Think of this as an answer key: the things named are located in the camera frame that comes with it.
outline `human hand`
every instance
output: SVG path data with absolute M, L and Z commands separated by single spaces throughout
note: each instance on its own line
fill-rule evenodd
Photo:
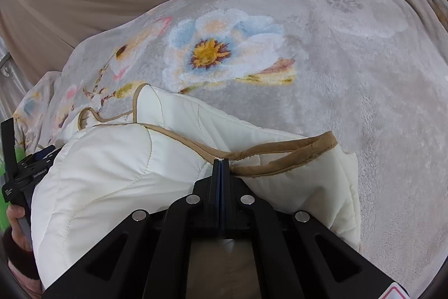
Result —
M 19 205 L 11 204 L 6 209 L 6 216 L 10 222 L 12 229 L 11 236 L 16 245 L 18 245 L 22 250 L 31 252 L 32 249 L 30 243 L 26 239 L 26 236 L 23 233 L 18 221 L 19 218 L 23 218 L 25 216 L 25 209 Z

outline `green object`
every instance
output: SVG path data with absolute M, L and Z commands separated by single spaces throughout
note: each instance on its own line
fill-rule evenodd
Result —
M 16 160 L 17 162 L 22 161 L 25 158 L 25 150 L 22 147 L 16 146 Z M 0 176 L 4 174 L 4 163 L 0 164 Z M 3 200 L 3 195 L 0 194 L 0 230 L 5 231 L 10 223 L 8 222 L 8 217 L 6 216 L 6 208 L 9 203 L 5 203 Z

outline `triangular cutout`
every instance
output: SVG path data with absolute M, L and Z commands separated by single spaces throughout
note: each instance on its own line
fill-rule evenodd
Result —
M 361 271 L 358 265 L 326 240 L 324 236 L 317 235 L 315 240 L 336 282 L 342 282 Z
M 100 279 L 109 281 L 127 240 L 127 234 L 121 234 L 95 261 L 87 266 L 87 272 Z

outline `fleece blanket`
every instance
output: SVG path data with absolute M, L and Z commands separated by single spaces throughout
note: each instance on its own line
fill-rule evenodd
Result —
M 142 82 L 331 130 L 358 156 L 362 253 L 416 298 L 448 253 L 447 16 L 446 0 L 171 0 L 82 42 L 24 99 L 17 139 L 57 144 L 87 106 L 128 111 Z

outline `silver screw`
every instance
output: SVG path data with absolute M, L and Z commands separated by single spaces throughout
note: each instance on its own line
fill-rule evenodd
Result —
M 295 218 L 302 223 L 308 222 L 310 220 L 310 215 L 304 211 L 298 211 L 295 215 Z
M 146 212 L 145 211 L 135 211 L 132 213 L 132 219 L 134 221 L 142 221 L 146 218 Z
M 185 200 L 187 201 L 188 204 L 198 204 L 201 201 L 201 198 L 196 194 L 192 194 L 187 196 Z
M 255 202 L 255 198 L 252 195 L 243 195 L 241 197 L 241 203 L 251 205 Z

